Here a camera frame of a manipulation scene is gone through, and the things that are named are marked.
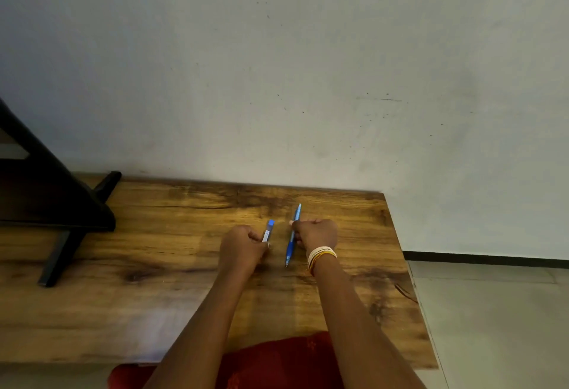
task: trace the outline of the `wood grain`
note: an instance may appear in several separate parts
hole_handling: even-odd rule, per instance
[[[227,348],[325,330],[302,250],[284,268],[297,203],[337,221],[338,258],[370,313],[415,368],[436,368],[383,194],[135,179],[108,201],[116,231],[88,234],[53,289],[36,282],[57,233],[0,228],[0,362],[159,361],[210,289],[224,232],[269,218],[273,247]]]

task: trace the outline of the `red clothing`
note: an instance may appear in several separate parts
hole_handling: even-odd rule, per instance
[[[109,389],[141,389],[155,366],[123,364]],[[216,389],[343,389],[328,332],[269,341],[223,356]]]

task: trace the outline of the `black baseboard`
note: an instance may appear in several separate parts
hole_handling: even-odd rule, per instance
[[[487,256],[428,251],[403,251],[405,260],[420,262],[477,263],[483,265],[532,266],[569,269],[569,260],[537,259],[535,257]]]

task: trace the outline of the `bracelet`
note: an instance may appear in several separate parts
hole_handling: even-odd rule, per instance
[[[314,264],[316,263],[318,258],[323,256],[324,254],[331,254],[334,257],[338,258],[334,250],[331,249],[330,247],[318,247],[316,249],[313,249],[312,252],[310,253],[309,260],[307,262],[307,265],[309,267],[309,272],[311,275],[314,275],[313,274]]]

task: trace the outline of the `monitor stand leg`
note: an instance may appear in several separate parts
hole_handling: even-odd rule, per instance
[[[113,192],[118,181],[121,179],[121,172],[111,172],[95,188],[97,198],[105,203]],[[51,255],[47,259],[43,268],[38,284],[44,287],[52,287],[59,279],[63,269],[69,264],[75,251],[79,248],[81,241],[87,234],[83,228],[65,230],[61,233]]]

